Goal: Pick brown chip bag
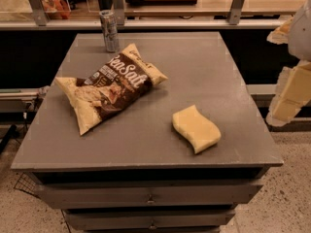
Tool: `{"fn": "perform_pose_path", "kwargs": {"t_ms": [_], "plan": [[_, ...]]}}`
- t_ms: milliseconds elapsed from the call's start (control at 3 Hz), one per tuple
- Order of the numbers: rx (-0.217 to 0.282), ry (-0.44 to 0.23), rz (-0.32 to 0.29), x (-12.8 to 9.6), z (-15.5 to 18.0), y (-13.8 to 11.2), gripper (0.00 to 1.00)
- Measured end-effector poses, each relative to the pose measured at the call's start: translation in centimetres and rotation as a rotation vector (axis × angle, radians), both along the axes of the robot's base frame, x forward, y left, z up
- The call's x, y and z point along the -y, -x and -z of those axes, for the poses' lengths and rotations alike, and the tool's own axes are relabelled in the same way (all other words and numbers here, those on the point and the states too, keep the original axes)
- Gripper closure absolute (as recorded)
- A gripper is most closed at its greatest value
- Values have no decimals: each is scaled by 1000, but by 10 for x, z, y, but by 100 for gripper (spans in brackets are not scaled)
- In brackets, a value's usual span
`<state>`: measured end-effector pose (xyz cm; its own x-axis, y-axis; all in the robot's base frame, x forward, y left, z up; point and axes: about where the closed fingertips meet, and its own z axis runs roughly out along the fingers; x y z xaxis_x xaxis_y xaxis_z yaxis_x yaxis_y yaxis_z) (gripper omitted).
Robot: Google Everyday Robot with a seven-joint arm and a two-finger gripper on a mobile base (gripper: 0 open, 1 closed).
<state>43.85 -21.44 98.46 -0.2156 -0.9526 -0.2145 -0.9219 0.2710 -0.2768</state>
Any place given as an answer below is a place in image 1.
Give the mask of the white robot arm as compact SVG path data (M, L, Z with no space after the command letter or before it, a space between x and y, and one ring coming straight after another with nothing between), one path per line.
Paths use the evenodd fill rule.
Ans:
M272 31L267 40L278 45L287 44L289 54L299 60L296 66L284 67L279 74L266 116L269 125L280 127L290 123L311 101L311 0Z

